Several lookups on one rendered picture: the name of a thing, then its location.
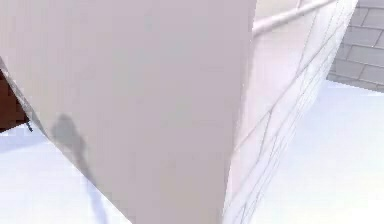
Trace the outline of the white fridge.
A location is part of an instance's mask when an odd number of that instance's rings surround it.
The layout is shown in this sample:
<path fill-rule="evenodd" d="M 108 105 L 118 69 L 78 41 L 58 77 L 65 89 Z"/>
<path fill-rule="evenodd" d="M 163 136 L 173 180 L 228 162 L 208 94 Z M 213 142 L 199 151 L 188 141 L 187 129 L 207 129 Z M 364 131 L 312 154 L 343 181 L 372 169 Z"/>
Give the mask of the white fridge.
<path fill-rule="evenodd" d="M 315 0 L 256 0 L 253 24 Z M 330 71 L 358 0 L 335 2 L 251 38 L 220 224 L 249 224 L 296 126 Z"/>

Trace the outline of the dark brown door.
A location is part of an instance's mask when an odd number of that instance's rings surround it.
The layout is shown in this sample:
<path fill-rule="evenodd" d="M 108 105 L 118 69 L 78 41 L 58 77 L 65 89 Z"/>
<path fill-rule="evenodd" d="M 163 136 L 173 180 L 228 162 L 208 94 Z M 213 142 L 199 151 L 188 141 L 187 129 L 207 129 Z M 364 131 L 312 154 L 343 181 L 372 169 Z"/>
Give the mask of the dark brown door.
<path fill-rule="evenodd" d="M 26 112 L 0 69 L 0 133 L 28 121 Z"/>

